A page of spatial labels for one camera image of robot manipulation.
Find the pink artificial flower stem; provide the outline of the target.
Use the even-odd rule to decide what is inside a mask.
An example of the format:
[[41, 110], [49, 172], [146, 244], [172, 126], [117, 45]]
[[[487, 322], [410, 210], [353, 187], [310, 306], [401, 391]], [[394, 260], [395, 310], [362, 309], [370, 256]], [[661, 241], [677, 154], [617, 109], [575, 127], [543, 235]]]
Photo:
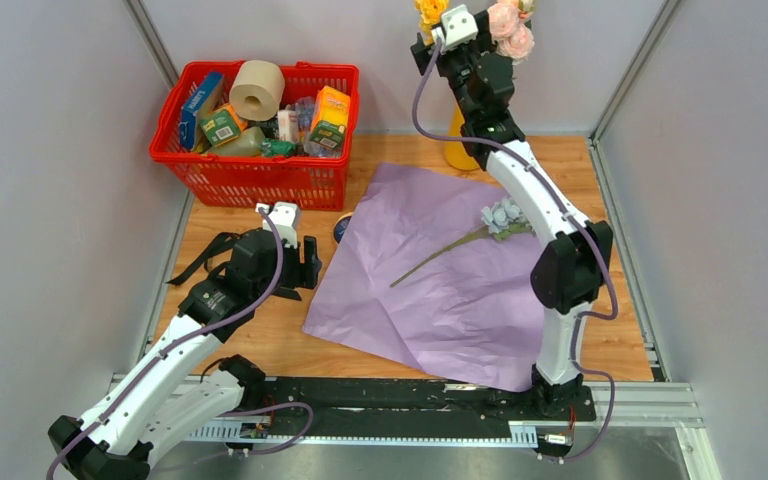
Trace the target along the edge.
[[536, 2], [532, 0], [496, 1], [487, 9], [489, 31], [499, 55], [514, 65], [524, 62], [535, 46], [530, 20]]

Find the yellow artificial flower bunch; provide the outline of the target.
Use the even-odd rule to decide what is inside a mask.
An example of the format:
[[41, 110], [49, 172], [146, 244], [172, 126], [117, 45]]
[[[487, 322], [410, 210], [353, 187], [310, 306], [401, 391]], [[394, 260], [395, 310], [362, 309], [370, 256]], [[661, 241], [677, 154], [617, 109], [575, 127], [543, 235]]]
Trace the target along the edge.
[[442, 14], [448, 9], [448, 0], [415, 0], [414, 7], [419, 13], [419, 31], [426, 45], [434, 42], [432, 29], [440, 22]]

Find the black printed ribbon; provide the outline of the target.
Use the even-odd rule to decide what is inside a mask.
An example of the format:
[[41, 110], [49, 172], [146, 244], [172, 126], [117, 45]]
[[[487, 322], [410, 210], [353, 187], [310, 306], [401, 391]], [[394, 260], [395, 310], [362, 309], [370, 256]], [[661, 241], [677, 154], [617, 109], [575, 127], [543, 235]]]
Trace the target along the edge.
[[241, 237], [239, 233], [220, 232], [205, 247], [205, 249], [177, 276], [166, 281], [167, 285], [180, 286], [191, 278], [199, 268], [210, 272], [209, 262], [212, 258], [231, 250]]

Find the pink purple wrapping paper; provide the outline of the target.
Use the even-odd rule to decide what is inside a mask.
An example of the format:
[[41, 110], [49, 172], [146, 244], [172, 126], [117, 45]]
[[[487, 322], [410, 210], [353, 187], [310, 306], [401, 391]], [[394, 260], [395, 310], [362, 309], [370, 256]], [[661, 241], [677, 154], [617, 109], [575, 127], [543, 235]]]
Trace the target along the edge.
[[496, 186], [380, 165], [314, 294], [314, 337], [428, 374], [501, 390], [531, 385], [544, 310], [529, 277], [538, 240], [464, 236]]

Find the light blue artificial flower stem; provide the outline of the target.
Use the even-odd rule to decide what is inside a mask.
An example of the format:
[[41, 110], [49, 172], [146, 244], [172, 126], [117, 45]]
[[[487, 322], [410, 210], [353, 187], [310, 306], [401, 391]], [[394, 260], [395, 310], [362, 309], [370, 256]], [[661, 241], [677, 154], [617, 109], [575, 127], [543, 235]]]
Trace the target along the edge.
[[496, 242], [503, 242], [504, 240], [519, 234], [530, 234], [535, 236], [532, 224], [527, 219], [522, 208], [511, 197], [502, 198], [492, 206], [483, 207], [480, 212], [480, 220], [480, 225], [473, 228], [459, 239], [428, 255], [413, 268], [391, 282], [389, 287], [396, 287], [431, 261], [460, 246], [483, 239], [492, 239]]

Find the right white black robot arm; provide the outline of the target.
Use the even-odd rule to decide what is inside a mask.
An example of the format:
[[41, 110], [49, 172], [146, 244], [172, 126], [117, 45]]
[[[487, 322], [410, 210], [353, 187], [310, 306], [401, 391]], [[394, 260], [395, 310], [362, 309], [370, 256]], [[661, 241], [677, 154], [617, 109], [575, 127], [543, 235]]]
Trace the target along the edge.
[[580, 333], [597, 315], [592, 307], [601, 288], [611, 285], [613, 230], [564, 196], [514, 121], [513, 61], [492, 45], [488, 11], [454, 7], [432, 25], [431, 38], [417, 40], [411, 53], [424, 81], [437, 72], [454, 94], [464, 118], [455, 142], [506, 190], [542, 248], [530, 284], [544, 327], [527, 395], [539, 416], [556, 418], [583, 396]]

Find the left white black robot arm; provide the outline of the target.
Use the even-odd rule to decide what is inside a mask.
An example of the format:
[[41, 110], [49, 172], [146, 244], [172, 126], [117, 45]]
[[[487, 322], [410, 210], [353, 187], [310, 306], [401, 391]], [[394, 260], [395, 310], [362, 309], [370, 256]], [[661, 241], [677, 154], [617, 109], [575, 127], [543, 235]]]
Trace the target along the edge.
[[93, 407], [63, 415], [48, 430], [56, 457], [46, 476], [64, 468], [77, 479], [145, 479], [189, 434], [218, 416], [272, 416], [265, 374], [240, 355], [185, 394], [171, 395], [204, 359], [251, 320], [270, 296], [296, 298], [316, 286], [321, 262], [316, 240], [292, 226], [273, 225], [233, 235], [231, 257], [194, 284], [161, 338]]

